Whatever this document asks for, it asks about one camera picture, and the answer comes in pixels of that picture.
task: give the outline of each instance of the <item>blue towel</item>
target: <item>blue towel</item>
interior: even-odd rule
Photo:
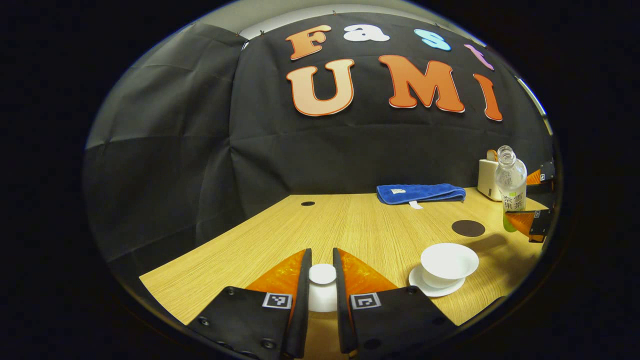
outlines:
[[[451,184],[438,185],[380,185],[378,199],[389,205],[410,201],[464,201],[465,189]]]

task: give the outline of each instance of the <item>bottle label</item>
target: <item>bottle label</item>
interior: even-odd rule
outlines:
[[[511,192],[509,195],[502,196],[502,204],[506,211],[522,211],[524,210],[524,192]]]

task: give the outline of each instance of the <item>black fabric backdrop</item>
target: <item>black fabric backdrop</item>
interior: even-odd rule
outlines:
[[[332,28],[323,49],[291,61],[284,39],[323,24]],[[390,40],[345,40],[343,29],[353,24],[378,26]],[[414,29],[439,34],[451,51],[424,44]],[[123,75],[95,120],[84,160],[90,223],[107,261],[137,286],[138,275],[290,193],[372,193],[377,185],[402,183],[475,186],[478,160],[504,144],[530,172],[552,158],[547,129],[513,69],[445,29],[395,15],[347,13],[288,24],[242,50],[245,42],[215,26],[186,26]],[[495,71],[464,44],[480,50]],[[385,54],[405,56],[423,72],[430,60],[449,64],[465,112],[420,102],[413,109],[391,107],[392,80],[378,60]],[[355,61],[351,105],[323,117],[299,113],[286,74],[316,66],[316,95],[328,99],[335,85],[324,65],[343,58]],[[493,82],[502,122],[484,115],[474,73]]]

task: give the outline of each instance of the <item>brown coaster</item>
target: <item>brown coaster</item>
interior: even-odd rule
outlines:
[[[453,229],[453,231],[460,235],[469,237],[475,237],[484,234],[484,225],[473,220],[456,221],[451,226],[451,229]]]

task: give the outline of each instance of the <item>table surface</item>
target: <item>table surface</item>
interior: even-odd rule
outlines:
[[[173,316],[189,323],[226,286],[247,287],[281,260],[312,249],[313,264],[333,263],[338,247],[371,265],[398,287],[408,286],[420,254],[436,243],[474,250],[478,269],[458,291],[431,298],[459,325],[500,296],[510,293],[536,264],[540,243],[529,243],[502,226],[502,204],[476,188],[462,202],[382,204],[375,193],[290,195],[202,246],[160,266],[140,280]],[[301,206],[314,201],[313,206]],[[546,209],[527,199],[526,210]],[[476,237],[455,233],[458,220],[474,220],[486,231]],[[310,313],[305,359],[346,359],[337,336],[336,313]]]

